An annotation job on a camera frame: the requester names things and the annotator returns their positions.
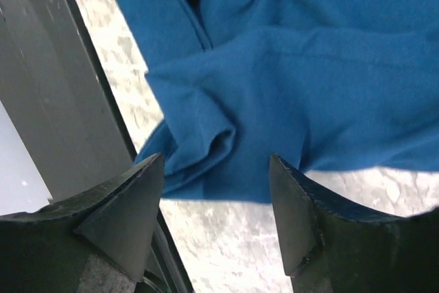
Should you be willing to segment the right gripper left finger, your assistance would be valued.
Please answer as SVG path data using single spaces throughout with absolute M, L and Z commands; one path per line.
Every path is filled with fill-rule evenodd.
M 133 292 L 164 185 L 163 158 L 35 213 L 1 217 L 2 292 Z

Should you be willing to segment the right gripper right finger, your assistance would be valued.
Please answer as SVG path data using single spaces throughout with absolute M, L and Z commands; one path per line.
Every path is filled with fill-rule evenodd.
M 438 210 L 408 218 L 365 207 L 270 158 L 285 274 L 295 292 L 437 292 Z

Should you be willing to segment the blue printed t-shirt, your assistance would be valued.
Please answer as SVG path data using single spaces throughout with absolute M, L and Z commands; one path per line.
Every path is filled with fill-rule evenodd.
M 164 118 L 169 199 L 269 203 L 302 172 L 438 170 L 438 0 L 116 0 Z

